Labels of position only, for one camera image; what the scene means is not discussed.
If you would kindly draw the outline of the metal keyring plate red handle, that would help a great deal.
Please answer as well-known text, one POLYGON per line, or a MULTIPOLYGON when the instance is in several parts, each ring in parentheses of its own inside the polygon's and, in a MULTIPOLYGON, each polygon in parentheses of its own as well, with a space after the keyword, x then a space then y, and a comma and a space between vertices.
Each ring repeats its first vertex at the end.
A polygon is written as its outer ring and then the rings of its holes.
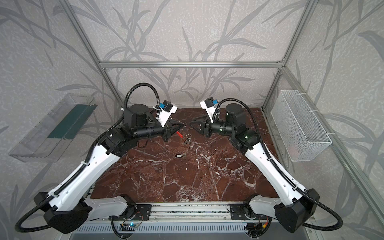
POLYGON ((176 131, 176 134, 183 140, 183 144, 190 145, 192 143, 192 135, 191 134, 182 134, 180 131, 176 131))

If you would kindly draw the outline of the key with black tag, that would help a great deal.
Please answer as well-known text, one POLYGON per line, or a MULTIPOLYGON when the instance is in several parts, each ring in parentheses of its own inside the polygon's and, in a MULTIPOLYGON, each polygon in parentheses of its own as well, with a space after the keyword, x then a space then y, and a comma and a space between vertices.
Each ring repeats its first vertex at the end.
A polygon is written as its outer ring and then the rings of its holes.
POLYGON ((185 154, 185 153, 182 153, 182 154, 176 154, 175 157, 176 157, 176 158, 185 158, 185 157, 186 157, 186 154, 185 154))

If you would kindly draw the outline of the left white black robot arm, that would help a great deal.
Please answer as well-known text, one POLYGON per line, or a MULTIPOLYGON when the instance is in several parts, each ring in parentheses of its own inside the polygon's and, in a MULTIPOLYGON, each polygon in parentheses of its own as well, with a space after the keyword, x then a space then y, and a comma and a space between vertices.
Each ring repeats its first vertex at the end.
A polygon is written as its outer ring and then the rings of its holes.
POLYGON ((125 108, 121 118, 92 144, 86 160, 75 171, 56 188, 35 197, 36 204, 42 204, 49 228, 67 234, 99 218, 135 216, 136 203, 127 195, 94 200, 86 199, 85 193, 109 167, 135 148, 140 139, 161 137, 166 142, 184 127, 183 123, 171 120, 171 114, 177 111, 171 102, 164 101, 154 110, 159 111, 156 116, 146 105, 125 108))

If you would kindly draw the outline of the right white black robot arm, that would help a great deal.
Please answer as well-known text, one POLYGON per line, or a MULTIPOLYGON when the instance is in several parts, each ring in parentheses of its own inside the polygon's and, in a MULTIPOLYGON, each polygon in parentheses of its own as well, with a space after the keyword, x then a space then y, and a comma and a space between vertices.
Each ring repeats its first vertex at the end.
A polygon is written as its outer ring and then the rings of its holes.
POLYGON ((247 218, 255 219, 264 215, 278 220, 281 226, 294 233, 315 212, 316 205, 303 197, 290 184, 292 176, 282 167, 274 156, 268 157, 269 150, 255 130, 247 127, 246 112, 239 104, 226 106, 224 120, 214 121, 218 110, 217 100, 206 99, 200 103, 206 110, 206 117, 198 117, 190 126, 201 135, 209 138, 212 134, 227 136, 233 147, 250 160, 266 177, 278 194, 278 198, 254 195, 245 200, 244 212, 247 218))

